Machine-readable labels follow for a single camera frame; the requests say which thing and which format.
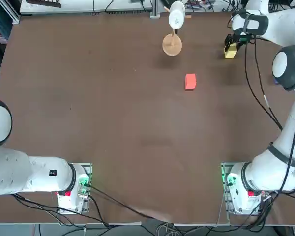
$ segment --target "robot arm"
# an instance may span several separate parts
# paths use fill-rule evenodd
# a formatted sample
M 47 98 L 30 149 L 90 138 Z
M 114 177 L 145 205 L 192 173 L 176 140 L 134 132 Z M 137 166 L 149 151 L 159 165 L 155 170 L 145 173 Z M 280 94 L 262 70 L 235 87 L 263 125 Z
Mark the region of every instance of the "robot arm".
M 268 1 L 250 0 L 247 9 L 234 16 L 236 35 L 257 35 L 283 46 L 272 64 L 274 78 L 286 91 L 295 92 L 295 9 L 268 13 Z M 295 101 L 282 133 L 251 163 L 236 163 L 227 177 L 236 214 L 250 214 L 261 200 L 261 191 L 281 188 L 287 171 L 295 130 Z M 295 189 L 295 147 L 283 190 Z
M 12 130 L 12 116 L 0 101 L 0 146 Z M 58 206 L 82 213 L 89 176 L 79 164 L 58 157 L 27 156 L 0 147 L 0 195 L 19 192 L 57 192 Z

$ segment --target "white cylinder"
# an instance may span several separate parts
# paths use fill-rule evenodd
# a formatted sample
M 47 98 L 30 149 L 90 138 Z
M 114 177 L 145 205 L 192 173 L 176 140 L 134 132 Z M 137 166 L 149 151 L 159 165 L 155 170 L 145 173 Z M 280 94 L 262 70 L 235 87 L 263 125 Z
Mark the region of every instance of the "white cylinder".
M 174 29 L 180 29 L 183 25 L 183 21 L 185 18 L 186 9 L 185 5 L 180 1 L 175 1 L 170 9 L 169 13 L 169 25 Z

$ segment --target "wooden stand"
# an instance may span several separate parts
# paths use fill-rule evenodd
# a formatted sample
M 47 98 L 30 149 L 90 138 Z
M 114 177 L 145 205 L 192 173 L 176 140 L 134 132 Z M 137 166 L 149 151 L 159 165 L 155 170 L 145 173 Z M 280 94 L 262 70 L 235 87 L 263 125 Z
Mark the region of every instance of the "wooden stand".
M 163 40 L 163 51 L 169 55 L 169 56 L 177 56 L 182 49 L 182 42 L 181 39 L 177 34 L 175 34 L 175 31 L 171 34 L 168 34 L 165 36 Z

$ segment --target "floor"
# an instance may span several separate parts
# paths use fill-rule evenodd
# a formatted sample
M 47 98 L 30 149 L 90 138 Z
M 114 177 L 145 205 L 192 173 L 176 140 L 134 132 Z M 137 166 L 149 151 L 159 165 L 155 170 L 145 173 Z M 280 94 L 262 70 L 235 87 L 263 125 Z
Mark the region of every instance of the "floor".
M 149 222 L 146 222 L 144 226 L 153 232 L 155 234 L 157 226 L 161 222 L 152 220 Z M 191 227 L 180 227 L 181 230 L 188 230 Z M 59 225 L 50 225 L 50 224 L 43 224 L 41 225 L 41 235 L 42 236 L 62 236 L 64 233 L 69 232 L 71 230 L 74 230 L 73 227 L 65 227 L 65 226 L 59 226 Z M 218 230 L 227 230 L 230 229 L 230 227 L 218 227 Z M 82 236 L 82 235 L 92 235 L 92 236 L 98 236 L 101 233 L 105 232 L 105 230 L 87 230 L 86 234 L 84 234 L 83 230 L 76 231 L 73 233 L 68 234 L 69 236 Z M 202 229 L 198 229 L 196 231 L 193 231 L 188 234 L 188 236 L 204 236 L 208 232 L 208 229 L 206 227 Z M 0 225 L 0 236 L 39 236 L 39 230 L 38 225 Z M 105 233 L 105 236 L 151 236 L 149 232 L 147 232 L 145 229 L 143 229 L 140 226 L 121 226 L 116 229 L 109 230 L 109 232 Z M 161 232 L 159 232 L 160 236 L 176 236 L 176 235 L 170 235 L 166 234 L 165 229 L 162 229 Z M 273 227 L 265 227 L 260 233 L 252 233 L 247 230 L 237 230 L 233 232 L 227 232 L 227 233 L 216 233 L 216 232 L 210 232 L 209 236 L 252 236 L 252 235 L 259 235 L 259 236 L 276 236 L 276 232 L 274 231 Z

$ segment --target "table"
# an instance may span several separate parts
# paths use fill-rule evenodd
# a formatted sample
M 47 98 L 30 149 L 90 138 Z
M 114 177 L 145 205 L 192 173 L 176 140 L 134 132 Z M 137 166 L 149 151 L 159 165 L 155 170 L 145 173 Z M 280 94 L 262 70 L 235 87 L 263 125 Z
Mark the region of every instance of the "table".
M 13 27 L 0 75 L 0 99 L 13 114 L 5 146 L 93 163 L 96 186 L 161 220 L 216 224 L 221 162 L 252 160 L 279 135 L 249 91 L 244 50 L 235 59 L 223 57 L 231 33 L 228 19 L 226 13 L 186 19 L 179 31 L 182 51 L 169 57 L 162 51 L 171 32 L 166 14 L 158 20 L 145 13 L 23 17 Z M 258 41 L 265 91 L 284 123 L 294 94 L 273 82 L 271 64 L 278 50 Z M 247 64 L 262 99 L 253 45 Z M 197 75 L 194 91 L 184 90 L 186 73 Z M 53 193 L 27 196 L 57 204 Z M 94 196 L 106 221 L 142 220 Z M 224 205 L 219 224 L 228 224 Z M 94 223 L 82 217 L 74 221 Z M 55 220 L 0 196 L 2 222 Z M 240 222 L 234 216 L 229 223 Z M 279 197 L 267 224 L 295 225 L 295 200 Z

